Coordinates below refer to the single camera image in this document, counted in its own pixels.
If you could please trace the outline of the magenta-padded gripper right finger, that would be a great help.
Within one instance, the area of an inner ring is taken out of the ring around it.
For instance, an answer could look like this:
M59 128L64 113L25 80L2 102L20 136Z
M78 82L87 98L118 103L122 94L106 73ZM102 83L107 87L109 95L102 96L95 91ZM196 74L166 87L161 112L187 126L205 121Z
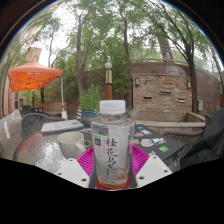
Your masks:
M148 155L137 146L132 150L132 165L129 172L131 188L146 186L172 173L155 153Z

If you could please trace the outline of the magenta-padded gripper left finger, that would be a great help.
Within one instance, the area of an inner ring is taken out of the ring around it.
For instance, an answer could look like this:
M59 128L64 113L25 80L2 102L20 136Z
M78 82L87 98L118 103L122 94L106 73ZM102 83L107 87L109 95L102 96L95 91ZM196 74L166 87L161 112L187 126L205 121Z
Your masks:
M83 188L96 186L96 171L94 168L94 150L89 148L77 159L67 159L56 172L56 175Z

